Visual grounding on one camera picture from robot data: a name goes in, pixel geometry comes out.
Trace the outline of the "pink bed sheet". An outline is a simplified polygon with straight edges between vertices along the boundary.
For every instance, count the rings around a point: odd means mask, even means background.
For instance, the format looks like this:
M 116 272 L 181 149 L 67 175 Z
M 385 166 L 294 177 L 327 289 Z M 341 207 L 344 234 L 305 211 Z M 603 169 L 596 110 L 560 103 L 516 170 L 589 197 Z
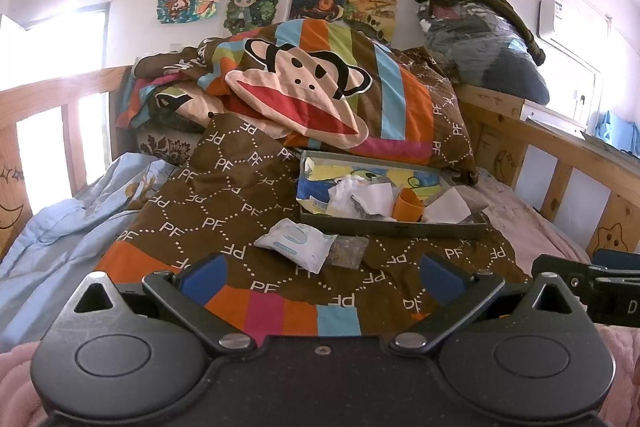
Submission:
M 496 180 L 485 169 L 478 170 L 478 182 L 472 186 L 485 207 L 483 211 L 515 251 L 516 264 L 527 275 L 534 260 L 547 254 L 570 261 L 590 263 L 587 253 L 564 232 L 552 225 L 527 202 L 516 196 L 510 186 Z

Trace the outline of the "grey cloth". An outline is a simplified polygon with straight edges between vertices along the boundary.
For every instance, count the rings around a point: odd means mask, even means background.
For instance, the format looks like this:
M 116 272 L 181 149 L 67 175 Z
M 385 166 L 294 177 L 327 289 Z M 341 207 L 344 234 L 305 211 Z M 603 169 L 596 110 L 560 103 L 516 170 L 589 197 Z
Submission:
M 395 205 L 395 187 L 390 182 L 372 183 L 362 188 L 352 199 L 366 218 L 390 219 Z

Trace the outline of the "white square cloth pad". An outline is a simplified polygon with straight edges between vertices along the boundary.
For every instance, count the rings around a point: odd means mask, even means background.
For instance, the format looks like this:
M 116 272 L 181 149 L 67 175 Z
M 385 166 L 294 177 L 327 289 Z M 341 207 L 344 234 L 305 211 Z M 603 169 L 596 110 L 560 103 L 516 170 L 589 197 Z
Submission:
M 424 208 L 422 221 L 440 223 L 441 225 L 457 225 L 470 216 L 471 209 L 468 204 L 458 190 L 451 187 Z

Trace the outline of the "orange fabric cup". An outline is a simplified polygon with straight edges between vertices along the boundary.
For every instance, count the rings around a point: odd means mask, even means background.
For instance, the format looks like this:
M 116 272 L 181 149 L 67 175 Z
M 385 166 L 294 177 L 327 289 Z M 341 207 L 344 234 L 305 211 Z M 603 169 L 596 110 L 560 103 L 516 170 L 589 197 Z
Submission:
M 416 196 L 416 193 L 411 188 L 404 187 L 396 198 L 392 217 L 396 221 L 419 222 L 422 218 L 423 210 L 423 202 Z

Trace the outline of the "grey plastic wrapped bundle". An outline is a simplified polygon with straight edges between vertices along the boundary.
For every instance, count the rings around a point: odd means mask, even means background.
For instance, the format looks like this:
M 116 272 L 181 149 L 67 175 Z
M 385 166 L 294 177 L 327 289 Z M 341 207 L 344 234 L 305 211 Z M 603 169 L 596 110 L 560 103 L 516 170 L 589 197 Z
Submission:
M 420 5 L 425 46 L 446 75 L 470 86 L 526 98 L 539 105 L 550 93 L 516 28 L 488 6 L 463 1 Z

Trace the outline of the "monkey face striped pillow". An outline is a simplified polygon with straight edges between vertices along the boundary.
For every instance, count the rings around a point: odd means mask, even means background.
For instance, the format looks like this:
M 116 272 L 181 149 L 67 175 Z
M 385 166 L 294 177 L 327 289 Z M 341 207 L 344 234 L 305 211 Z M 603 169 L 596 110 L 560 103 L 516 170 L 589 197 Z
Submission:
M 393 53 L 358 31 L 289 20 L 198 46 L 198 85 L 285 136 L 354 154 L 426 165 L 431 95 Z

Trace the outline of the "yellow landscape poster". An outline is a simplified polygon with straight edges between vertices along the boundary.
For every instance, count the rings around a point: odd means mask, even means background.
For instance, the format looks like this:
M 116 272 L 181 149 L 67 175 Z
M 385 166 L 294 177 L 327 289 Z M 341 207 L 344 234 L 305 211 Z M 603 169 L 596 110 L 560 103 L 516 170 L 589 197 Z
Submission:
M 343 20 L 369 38 L 390 44 L 396 27 L 397 0 L 346 0 Z

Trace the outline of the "blond boy anime poster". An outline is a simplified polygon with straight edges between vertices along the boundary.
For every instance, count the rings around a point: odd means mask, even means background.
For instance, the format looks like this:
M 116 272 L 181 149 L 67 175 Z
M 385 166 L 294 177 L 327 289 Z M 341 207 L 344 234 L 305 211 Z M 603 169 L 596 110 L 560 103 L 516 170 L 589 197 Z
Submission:
M 231 35 L 269 26 L 277 14 L 279 0 L 229 0 L 224 28 Z

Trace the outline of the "brown patterned duvet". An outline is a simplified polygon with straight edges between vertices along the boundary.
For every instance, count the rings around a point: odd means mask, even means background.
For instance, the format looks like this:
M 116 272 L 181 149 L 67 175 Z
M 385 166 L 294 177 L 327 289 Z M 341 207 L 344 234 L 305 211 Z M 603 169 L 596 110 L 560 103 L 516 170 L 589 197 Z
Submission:
M 208 94 L 198 85 L 198 46 L 142 58 L 134 75 L 181 80 Z M 477 172 L 450 81 L 434 71 L 423 50 L 389 50 L 432 100 L 431 160 L 409 164 L 451 169 L 457 181 L 470 186 Z M 191 157 L 99 262 L 114 282 L 137 283 L 156 270 L 178 274 L 211 254 L 223 254 L 227 283 L 206 309 L 263 340 L 268 335 L 360 336 L 406 329 L 438 306 L 421 282 L 425 255 L 446 258 L 466 272 L 487 269 L 512 283 L 524 281 L 512 246 L 491 227 L 478 239 L 368 236 L 357 270 L 327 265 L 318 274 L 277 251 L 255 247 L 254 240 L 277 222 L 299 216 L 297 150 L 339 149 L 299 134 L 288 138 L 277 124 L 233 113 L 212 97 L 215 106 Z

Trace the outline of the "grey tray with drawing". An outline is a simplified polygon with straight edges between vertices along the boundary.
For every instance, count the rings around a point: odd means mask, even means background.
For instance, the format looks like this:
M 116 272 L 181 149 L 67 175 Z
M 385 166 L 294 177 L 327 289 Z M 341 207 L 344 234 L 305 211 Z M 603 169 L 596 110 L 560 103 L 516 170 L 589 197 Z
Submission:
M 478 239 L 488 220 L 438 169 L 346 154 L 305 152 L 299 219 L 324 233 L 404 239 Z

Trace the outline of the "light blue blanket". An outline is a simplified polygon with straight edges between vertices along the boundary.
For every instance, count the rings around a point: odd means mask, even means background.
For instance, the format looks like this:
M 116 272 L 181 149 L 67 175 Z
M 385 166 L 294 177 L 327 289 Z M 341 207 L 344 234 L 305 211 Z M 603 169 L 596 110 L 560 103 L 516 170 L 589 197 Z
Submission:
M 70 295 L 175 166 L 126 153 L 73 198 L 27 222 L 1 261 L 1 350 L 42 338 Z

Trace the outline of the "dark orange swirl poster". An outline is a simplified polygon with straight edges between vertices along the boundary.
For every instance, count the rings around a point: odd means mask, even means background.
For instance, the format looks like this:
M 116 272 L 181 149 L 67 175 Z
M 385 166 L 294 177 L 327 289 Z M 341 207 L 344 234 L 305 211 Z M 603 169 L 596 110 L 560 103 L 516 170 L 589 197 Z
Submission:
M 345 4 L 346 0 L 292 0 L 288 18 L 313 18 L 335 22 L 343 17 Z

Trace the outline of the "white printed baby cloth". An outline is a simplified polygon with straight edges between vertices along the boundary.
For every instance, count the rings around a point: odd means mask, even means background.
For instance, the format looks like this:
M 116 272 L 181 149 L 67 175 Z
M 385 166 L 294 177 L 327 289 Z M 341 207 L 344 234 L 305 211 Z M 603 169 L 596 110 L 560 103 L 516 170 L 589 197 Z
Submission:
M 352 195 L 370 185 L 370 181 L 362 176 L 348 174 L 337 180 L 329 189 L 329 202 L 326 206 L 326 214 L 335 218 L 359 219 L 361 212 L 358 210 Z

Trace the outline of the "wooden bed rail left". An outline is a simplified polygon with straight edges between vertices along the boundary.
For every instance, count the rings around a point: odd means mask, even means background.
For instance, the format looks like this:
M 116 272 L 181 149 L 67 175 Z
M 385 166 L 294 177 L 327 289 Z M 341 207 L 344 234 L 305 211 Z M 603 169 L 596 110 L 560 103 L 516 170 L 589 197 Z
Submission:
M 129 73 L 110 67 L 1 92 L 2 255 L 38 211 L 134 150 L 134 135 L 116 126 Z

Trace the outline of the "white wall air conditioner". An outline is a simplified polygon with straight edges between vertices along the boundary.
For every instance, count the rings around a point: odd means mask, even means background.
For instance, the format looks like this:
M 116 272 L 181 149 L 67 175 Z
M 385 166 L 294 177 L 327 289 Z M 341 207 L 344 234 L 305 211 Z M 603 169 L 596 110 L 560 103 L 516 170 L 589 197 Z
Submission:
M 540 0 L 537 34 L 595 74 L 600 74 L 598 47 L 604 26 L 590 10 L 568 0 Z

